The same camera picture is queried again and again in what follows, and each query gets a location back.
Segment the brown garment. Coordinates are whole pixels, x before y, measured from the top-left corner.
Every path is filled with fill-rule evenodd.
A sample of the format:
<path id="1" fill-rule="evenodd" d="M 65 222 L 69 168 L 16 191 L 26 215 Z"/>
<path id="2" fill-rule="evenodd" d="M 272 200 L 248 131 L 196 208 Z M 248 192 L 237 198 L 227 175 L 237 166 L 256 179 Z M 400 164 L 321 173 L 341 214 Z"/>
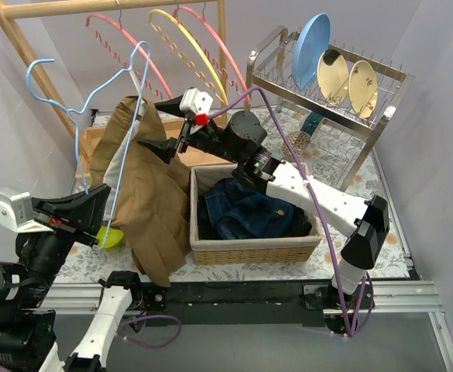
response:
<path id="1" fill-rule="evenodd" d="M 161 287 L 190 252 L 190 170 L 178 158 L 164 163 L 140 140 L 165 140 L 156 107 L 135 114 L 137 97 L 115 107 L 90 162 L 91 184 L 107 184 L 116 201 L 106 204 L 112 225 L 123 231 L 139 271 Z"/>

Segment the pink hanger with denim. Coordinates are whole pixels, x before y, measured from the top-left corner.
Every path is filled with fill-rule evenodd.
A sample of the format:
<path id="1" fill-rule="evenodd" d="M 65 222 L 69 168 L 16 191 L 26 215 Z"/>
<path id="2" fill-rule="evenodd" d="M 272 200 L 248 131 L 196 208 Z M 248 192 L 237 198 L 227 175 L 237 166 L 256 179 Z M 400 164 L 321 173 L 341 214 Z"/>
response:
<path id="1" fill-rule="evenodd" d="M 96 40 L 109 52 L 112 58 L 114 58 L 122 67 L 129 67 L 129 57 L 122 56 L 118 47 L 112 45 L 111 40 L 108 37 L 105 37 L 99 26 L 105 25 L 107 29 L 116 32 L 119 36 L 118 41 L 122 41 L 130 51 L 137 46 L 139 41 L 129 31 L 123 28 L 122 25 L 114 19 L 101 13 L 91 13 L 86 17 L 84 24 Z M 170 86 L 160 69 L 149 56 L 149 53 L 146 51 L 146 46 L 143 44 L 140 45 L 137 53 L 143 59 L 144 65 L 146 62 L 149 62 L 149 71 L 148 76 L 146 77 L 145 87 L 161 101 L 165 98 L 172 98 L 173 94 Z"/>

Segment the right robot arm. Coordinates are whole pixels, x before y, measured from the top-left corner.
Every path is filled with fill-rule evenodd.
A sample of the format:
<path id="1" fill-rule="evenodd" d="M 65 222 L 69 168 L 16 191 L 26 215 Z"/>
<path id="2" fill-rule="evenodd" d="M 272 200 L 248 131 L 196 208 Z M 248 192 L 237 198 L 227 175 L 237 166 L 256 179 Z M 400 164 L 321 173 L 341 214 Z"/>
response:
<path id="1" fill-rule="evenodd" d="M 232 176 L 243 186 L 316 215 L 323 228 L 332 226 L 346 237 L 326 298 L 338 308 L 350 306 L 358 289 L 369 284 L 367 273 L 390 230 L 387 200 L 346 194 L 309 176 L 299 160 L 273 155 L 263 146 L 267 132 L 252 112 L 236 112 L 220 128 L 214 114 L 201 112 L 198 103 L 185 96 L 161 102 L 158 108 L 184 120 L 176 138 L 139 141 L 162 161 L 169 163 L 188 147 L 228 160 L 236 165 Z"/>

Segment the yellow hanger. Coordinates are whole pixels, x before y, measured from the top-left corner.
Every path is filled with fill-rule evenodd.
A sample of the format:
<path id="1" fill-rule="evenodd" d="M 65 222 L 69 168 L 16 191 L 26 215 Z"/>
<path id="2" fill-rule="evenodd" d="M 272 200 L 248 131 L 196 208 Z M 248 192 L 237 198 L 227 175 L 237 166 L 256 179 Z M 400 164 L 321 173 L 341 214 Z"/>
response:
<path id="1" fill-rule="evenodd" d="M 178 41 L 172 37 L 171 31 L 168 31 L 162 25 L 162 21 L 164 20 L 168 21 L 172 28 L 180 34 Z M 162 9 L 150 10 L 148 22 L 152 29 L 197 76 L 213 96 L 222 105 L 228 104 L 228 96 L 221 82 L 221 78 L 216 73 L 210 60 L 206 57 L 198 41 L 190 34 L 188 29 L 177 18 Z"/>

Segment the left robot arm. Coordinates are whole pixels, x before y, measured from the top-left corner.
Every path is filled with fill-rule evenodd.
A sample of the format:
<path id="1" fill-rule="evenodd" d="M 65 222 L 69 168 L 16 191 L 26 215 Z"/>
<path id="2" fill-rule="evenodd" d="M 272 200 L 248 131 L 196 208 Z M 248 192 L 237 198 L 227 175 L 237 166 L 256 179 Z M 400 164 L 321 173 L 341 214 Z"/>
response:
<path id="1" fill-rule="evenodd" d="M 0 225 L 16 234 L 15 263 L 0 261 L 0 371 L 105 371 L 127 310 L 142 304 L 139 276 L 114 271 L 102 280 L 97 311 L 70 356 L 59 356 L 56 312 L 41 310 L 75 243 L 98 244 L 110 187 L 63 198 L 0 189 Z"/>

